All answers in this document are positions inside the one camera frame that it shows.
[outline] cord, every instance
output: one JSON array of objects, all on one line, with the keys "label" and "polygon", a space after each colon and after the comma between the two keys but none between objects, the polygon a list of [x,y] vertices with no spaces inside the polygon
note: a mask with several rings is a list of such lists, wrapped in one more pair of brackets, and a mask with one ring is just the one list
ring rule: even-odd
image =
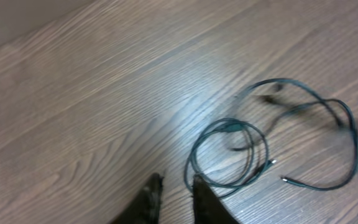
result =
[{"label": "cord", "polygon": [[[292,80],[292,79],[288,79],[288,78],[273,78],[273,79],[268,79],[268,80],[264,80],[264,81],[255,83],[245,89],[244,96],[251,94],[252,91],[255,90],[257,87],[268,84],[268,83],[278,83],[279,86],[281,86],[281,87],[283,86],[283,84],[289,83],[291,85],[295,85],[295,86],[303,89],[304,91],[306,91],[311,96],[313,96],[317,99],[316,101],[313,101],[313,102],[304,103],[304,104],[295,106],[292,109],[279,115],[274,120],[274,122],[273,122],[274,125],[271,126],[271,128],[269,128],[268,133],[271,132],[273,127],[279,122],[280,119],[287,117],[287,116],[291,116],[291,115],[296,114],[300,111],[307,110],[308,108],[310,108],[313,105],[321,104],[333,116],[333,118],[339,128],[348,129],[348,131],[351,134],[353,144],[354,144],[354,160],[353,160],[353,165],[352,165],[351,171],[347,175],[346,179],[344,181],[342,181],[340,184],[334,185],[332,187],[315,187],[312,185],[305,184],[299,180],[291,179],[289,177],[282,177],[282,180],[288,184],[292,184],[292,185],[295,185],[298,187],[306,187],[311,190],[319,190],[319,191],[335,190],[335,189],[341,188],[341,187],[345,186],[346,184],[348,184],[355,176],[355,174],[357,172],[357,168],[358,168],[358,134],[357,134],[357,130],[356,130],[356,124],[354,121],[354,117],[353,117],[350,107],[348,107],[343,101],[338,100],[338,99],[324,99],[321,96],[319,96],[317,94],[317,92],[312,90],[310,87],[308,87],[304,83],[302,83],[298,80]],[[339,118],[339,116],[335,113],[335,111],[328,105],[329,102],[337,103],[342,107],[342,109],[345,111],[345,113],[347,115],[347,122],[349,124],[348,126],[344,125],[344,122]],[[257,141],[256,143],[252,139],[252,136],[250,133],[251,129],[254,130],[260,136],[259,141]],[[246,171],[238,179],[236,179],[230,183],[227,183],[227,184],[221,184],[219,182],[216,182],[216,181],[210,179],[201,170],[200,166],[198,165],[198,160],[197,160],[197,149],[202,145],[202,143],[205,142],[205,140],[207,140],[210,136],[212,136],[214,134],[234,133],[234,132],[238,132],[238,131],[243,131],[246,133],[247,137],[250,139],[250,145],[249,145],[249,147],[246,147],[246,148],[234,149],[234,150],[241,151],[241,150],[245,150],[245,149],[250,149],[251,150],[250,161],[246,165]],[[264,163],[261,166],[259,166],[258,168],[256,168],[256,170],[253,171],[253,174],[250,177],[246,178],[247,175],[251,172],[251,167],[253,165],[254,157],[255,157],[255,146],[258,145],[259,142],[262,142],[264,144],[264,148],[265,148]],[[191,188],[188,178],[187,178],[189,165],[191,165],[192,169],[197,174],[202,176],[210,187],[232,189],[230,192],[219,197],[219,198],[226,198],[226,197],[233,195],[234,193],[236,193],[243,187],[246,187],[246,186],[254,183],[264,172],[266,172],[266,170],[271,168],[275,163],[276,163],[276,160],[269,159],[269,145],[267,143],[265,134],[260,129],[258,129],[254,125],[248,123],[247,121],[241,121],[241,120],[238,120],[235,118],[223,118],[223,119],[219,119],[215,122],[212,122],[198,136],[198,138],[195,141],[193,147],[191,148],[190,154],[186,160],[185,171],[184,171],[184,181],[185,181],[187,189],[190,192],[192,192],[192,188]]]}]

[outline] cable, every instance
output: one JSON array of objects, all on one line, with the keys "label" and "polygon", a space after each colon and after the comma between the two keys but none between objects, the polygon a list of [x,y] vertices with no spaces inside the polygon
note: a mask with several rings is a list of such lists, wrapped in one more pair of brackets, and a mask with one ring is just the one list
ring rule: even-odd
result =
[{"label": "cable", "polygon": [[[292,85],[295,85],[301,89],[303,89],[304,91],[306,91],[307,93],[309,93],[311,96],[315,97],[317,100],[313,101],[313,102],[309,102],[309,103],[304,103],[298,106],[293,107],[292,109],[282,113],[281,115],[279,115],[273,122],[273,126],[271,126],[268,130],[268,133],[271,132],[271,130],[273,129],[273,127],[279,122],[280,119],[286,117],[286,116],[290,116],[293,114],[298,113],[299,111],[303,111],[303,110],[307,110],[308,108],[310,108],[313,105],[317,105],[317,104],[321,104],[322,106],[324,106],[327,111],[333,116],[336,124],[338,125],[339,128],[343,129],[346,128],[349,130],[353,143],[354,143],[354,161],[353,161],[353,165],[351,168],[350,173],[347,175],[346,179],[344,181],[342,181],[340,184],[334,185],[332,187],[315,187],[312,185],[308,185],[305,184],[303,182],[300,182],[299,180],[294,180],[288,177],[282,177],[282,180],[288,184],[292,184],[298,187],[306,187],[308,189],[311,190],[319,190],[319,191],[328,191],[328,190],[335,190],[338,188],[341,188],[343,186],[345,186],[346,184],[348,184],[353,177],[355,176],[356,172],[357,172],[357,168],[358,168],[358,134],[357,134],[357,130],[356,130],[356,124],[354,121],[354,117],[352,114],[351,109],[341,100],[338,99],[324,99],[321,96],[319,96],[317,94],[317,92],[315,92],[314,90],[312,90],[310,87],[308,87],[307,85],[305,85],[302,82],[299,82],[298,80],[292,80],[292,79],[287,79],[287,78],[273,78],[273,79],[268,79],[268,80],[264,80],[258,83],[255,83],[249,87],[247,87],[244,90],[244,96],[247,96],[249,94],[252,93],[253,90],[255,90],[257,87],[268,84],[268,83],[278,83],[281,86],[283,84],[289,83]],[[347,122],[348,122],[348,126],[344,125],[344,122],[339,118],[339,116],[335,113],[335,111],[328,105],[328,102],[334,102],[339,104],[343,110],[345,111],[346,115],[347,115]],[[252,135],[250,133],[250,130],[254,130],[259,136],[260,139],[255,143],[255,141],[252,139]],[[245,149],[250,149],[250,161],[249,163],[246,165],[246,171],[244,172],[244,174],[242,174],[238,179],[236,179],[235,181],[232,181],[230,183],[227,184],[221,184],[219,182],[216,182],[212,179],[210,179],[200,168],[200,166],[198,165],[198,160],[197,160],[197,149],[202,145],[202,143],[205,142],[205,140],[207,140],[210,136],[217,134],[217,133],[234,133],[234,132],[238,132],[238,131],[243,131],[246,133],[247,137],[250,139],[250,145],[249,147],[246,148],[242,148],[242,149],[234,149],[235,151],[241,151],[241,150],[245,150]],[[265,159],[264,159],[264,163],[259,166],[258,168],[256,168],[255,171],[253,171],[253,174],[247,178],[247,175],[251,172],[251,167],[253,165],[254,162],[254,157],[255,157],[255,146],[258,145],[260,142],[262,142],[264,144],[264,148],[265,148]],[[189,184],[188,178],[187,178],[187,173],[188,173],[188,169],[189,169],[189,165],[191,165],[192,169],[199,174],[200,176],[202,176],[204,178],[204,180],[208,183],[208,185],[210,187],[218,187],[218,188],[223,188],[223,189],[232,189],[232,191],[230,191],[229,193],[226,193],[222,196],[220,196],[219,198],[226,198],[229,197],[231,195],[233,195],[234,193],[236,193],[237,191],[239,191],[240,189],[242,189],[243,187],[246,187],[252,183],[254,183],[264,172],[266,172],[266,170],[268,170],[269,168],[271,168],[274,164],[275,164],[276,160],[271,160],[269,159],[269,145],[267,143],[265,134],[258,129],[257,127],[255,127],[254,125],[246,122],[246,121],[240,121],[238,119],[235,118],[223,118],[223,119],[219,119],[215,122],[212,122],[210,125],[208,125],[202,132],[201,134],[198,136],[198,139],[195,141],[193,147],[191,148],[190,154],[186,160],[186,164],[185,164],[185,171],[184,171],[184,181],[186,184],[187,189],[192,192],[192,188]]]}]

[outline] wire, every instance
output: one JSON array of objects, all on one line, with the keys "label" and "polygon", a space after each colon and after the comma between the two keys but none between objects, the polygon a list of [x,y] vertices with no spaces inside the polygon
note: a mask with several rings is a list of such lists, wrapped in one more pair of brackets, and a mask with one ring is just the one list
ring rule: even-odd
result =
[{"label": "wire", "polygon": [[[287,117],[287,116],[291,116],[291,115],[296,114],[300,111],[307,110],[308,108],[310,108],[313,105],[320,104],[320,105],[324,106],[327,109],[327,111],[333,116],[333,118],[339,128],[348,129],[348,131],[351,134],[351,137],[353,140],[353,145],[354,145],[354,160],[353,160],[353,165],[351,167],[351,171],[347,175],[346,179],[343,180],[340,184],[334,185],[332,187],[315,187],[312,185],[305,184],[299,180],[291,179],[289,177],[282,177],[282,180],[288,184],[292,184],[292,185],[295,185],[298,187],[306,187],[311,190],[319,190],[319,191],[335,190],[335,189],[341,188],[341,187],[345,186],[346,184],[348,184],[355,176],[355,174],[357,172],[357,168],[358,168],[358,134],[357,134],[357,130],[356,130],[356,124],[354,121],[354,117],[353,117],[350,107],[348,107],[343,101],[338,100],[338,99],[324,99],[321,96],[319,96],[317,94],[317,92],[312,90],[310,87],[308,87],[304,83],[302,83],[298,80],[292,80],[292,79],[287,79],[287,78],[273,78],[273,79],[268,79],[268,80],[264,80],[264,81],[255,83],[255,84],[247,87],[244,90],[244,93],[245,93],[244,96],[251,94],[252,91],[255,90],[257,87],[268,84],[268,83],[278,83],[278,84],[280,84],[280,86],[282,86],[283,84],[289,83],[289,84],[295,85],[295,86],[303,89],[304,91],[306,91],[311,96],[313,96],[317,99],[316,101],[313,101],[313,102],[304,103],[304,104],[295,106],[292,109],[279,115],[274,120],[273,126],[271,126],[269,128],[268,133],[271,132],[273,127],[279,122],[280,119]],[[347,115],[347,122],[349,123],[348,126],[344,125],[344,122],[339,118],[337,113],[335,113],[335,111],[328,105],[329,102],[337,103],[343,108],[343,110],[345,111],[345,113]],[[256,143],[252,139],[252,135],[250,133],[251,130],[254,130],[260,136],[260,139]],[[244,174],[242,174],[238,179],[236,179],[230,183],[227,183],[227,184],[222,184],[222,183],[219,183],[219,182],[216,182],[216,181],[210,179],[201,170],[200,166],[198,165],[197,149],[202,145],[202,143],[205,142],[205,140],[207,140],[210,136],[212,136],[214,134],[234,133],[234,132],[238,132],[238,131],[245,132],[247,137],[250,139],[249,147],[242,148],[242,149],[234,149],[235,151],[240,151],[240,150],[245,150],[245,149],[251,150],[250,161],[248,164],[246,164],[246,170],[245,170]],[[247,178],[247,175],[251,172],[251,167],[254,162],[255,146],[258,145],[260,142],[262,142],[264,144],[264,148],[265,148],[264,163],[261,166],[259,166],[258,168],[256,168],[256,170],[253,171],[253,174]],[[185,181],[187,189],[190,192],[192,192],[192,188],[191,188],[188,178],[187,178],[188,169],[189,169],[189,166],[191,165],[192,169],[196,172],[196,174],[199,174],[200,176],[202,176],[210,187],[232,189],[229,193],[226,193],[219,197],[219,198],[226,198],[226,197],[233,195],[234,193],[236,193],[243,187],[246,187],[246,186],[254,183],[264,172],[266,172],[266,170],[271,168],[275,164],[275,162],[276,162],[276,160],[269,159],[269,145],[267,143],[265,134],[260,129],[258,129],[257,127],[255,127],[254,125],[252,125],[246,121],[241,121],[241,120],[238,120],[235,118],[223,118],[223,119],[219,119],[215,122],[212,122],[198,136],[198,139],[195,141],[193,147],[191,148],[190,154],[186,160],[185,171],[184,171],[184,181]]]}]

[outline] black cable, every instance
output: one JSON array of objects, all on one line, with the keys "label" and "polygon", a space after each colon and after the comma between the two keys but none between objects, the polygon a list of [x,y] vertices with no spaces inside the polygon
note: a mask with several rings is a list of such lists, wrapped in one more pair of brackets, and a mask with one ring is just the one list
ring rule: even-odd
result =
[{"label": "black cable", "polygon": [[[295,186],[299,186],[299,187],[306,187],[308,189],[312,189],[312,190],[319,190],[319,191],[327,191],[327,190],[335,190],[338,188],[341,188],[343,186],[345,186],[346,184],[348,184],[352,178],[355,176],[356,172],[357,172],[357,167],[358,167],[358,134],[357,134],[357,130],[356,130],[356,124],[354,121],[354,117],[352,114],[351,109],[341,100],[338,99],[323,99],[322,97],[320,97],[317,92],[315,92],[314,90],[312,90],[310,87],[308,87],[307,85],[305,85],[302,82],[299,82],[298,80],[292,80],[292,79],[287,79],[287,78],[273,78],[273,79],[269,79],[269,80],[264,80],[258,83],[255,83],[253,85],[251,85],[250,87],[245,89],[245,94],[244,96],[249,95],[254,89],[256,89],[257,87],[261,86],[261,85],[265,85],[268,83],[278,83],[280,85],[284,84],[284,83],[289,83],[292,85],[295,85],[297,87],[300,87],[301,89],[303,89],[304,91],[306,91],[307,93],[309,93],[311,96],[315,97],[317,99],[317,101],[314,102],[309,102],[309,103],[304,103],[298,106],[293,107],[292,109],[282,113],[280,116],[278,116],[274,122],[273,122],[273,126],[271,126],[271,128],[269,128],[268,133],[271,132],[272,128],[278,123],[278,121],[286,116],[290,116],[292,114],[298,113],[299,111],[302,110],[307,110],[309,107],[313,106],[313,105],[317,105],[317,104],[321,104],[323,105],[327,111],[333,116],[336,124],[338,125],[339,128],[346,128],[349,130],[352,139],[353,139],[353,143],[354,143],[354,161],[353,161],[353,165],[351,168],[351,171],[349,173],[349,175],[346,177],[346,179],[341,182],[340,184],[334,185],[332,187],[315,187],[312,185],[308,185],[305,183],[302,183],[298,180],[294,180],[288,177],[282,177],[282,180],[285,181],[288,184],[292,184]],[[344,122],[339,118],[339,116],[335,113],[335,111],[327,104],[328,102],[335,102],[338,103],[343,110],[346,112],[347,115],[347,119],[348,119],[348,126],[344,125]],[[251,177],[246,178],[247,175],[249,174],[252,164],[254,162],[254,156],[255,156],[255,146],[259,143],[259,141],[257,143],[255,143],[255,141],[252,139],[252,136],[250,134],[250,129],[253,129],[254,131],[256,131],[258,133],[258,135],[260,136],[260,142],[262,142],[264,144],[264,148],[265,148],[265,159],[264,159],[264,163],[259,166],[251,175]],[[221,184],[219,182],[216,182],[214,180],[211,180],[200,168],[200,166],[198,165],[198,161],[197,161],[197,149],[202,145],[203,142],[205,142],[205,140],[207,140],[210,136],[212,136],[213,134],[217,134],[217,133],[233,133],[233,132],[237,132],[237,131],[245,131],[247,134],[247,137],[250,139],[250,145],[249,147],[243,148],[243,149],[250,149],[250,161],[249,163],[246,165],[246,171],[244,172],[243,175],[241,175],[237,180],[232,181],[228,184]],[[192,188],[189,184],[188,178],[187,178],[187,173],[188,173],[188,167],[189,165],[192,166],[193,170],[201,175],[205,181],[207,181],[207,183],[209,184],[210,187],[219,187],[219,188],[224,188],[224,189],[232,189],[232,191],[230,191],[229,193],[226,193],[222,196],[220,196],[220,198],[226,198],[228,196],[231,196],[232,194],[236,193],[238,190],[240,190],[241,188],[248,186],[250,184],[252,184],[253,182],[255,182],[268,168],[272,167],[273,164],[275,163],[275,160],[270,160],[269,159],[269,145],[267,144],[267,140],[265,138],[265,134],[259,130],[258,128],[256,128],[254,125],[246,122],[246,121],[240,121],[238,119],[235,118],[223,118],[223,119],[219,119],[213,123],[211,123],[210,125],[208,125],[200,134],[200,136],[198,137],[198,139],[195,141],[193,147],[191,148],[190,151],[190,155],[188,156],[187,160],[186,160],[186,164],[185,164],[185,173],[184,173],[184,181],[186,184],[186,187],[188,188],[188,190],[190,192],[192,192]]]}]

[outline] wooden floor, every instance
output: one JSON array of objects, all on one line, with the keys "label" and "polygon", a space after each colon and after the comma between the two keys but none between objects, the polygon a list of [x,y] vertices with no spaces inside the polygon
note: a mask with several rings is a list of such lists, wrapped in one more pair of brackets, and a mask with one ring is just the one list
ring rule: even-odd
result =
[{"label": "wooden floor", "polygon": [[[358,0],[97,0],[0,46],[0,223],[100,223],[153,172],[165,173],[160,223],[192,223],[185,159],[210,122],[265,129],[283,108],[238,93],[272,77],[345,101],[358,125]],[[292,101],[307,101],[286,88]],[[278,162],[225,199],[242,223],[358,223],[358,173],[332,118],[294,116],[268,137]],[[234,178],[246,152],[216,136],[200,164]]]}]

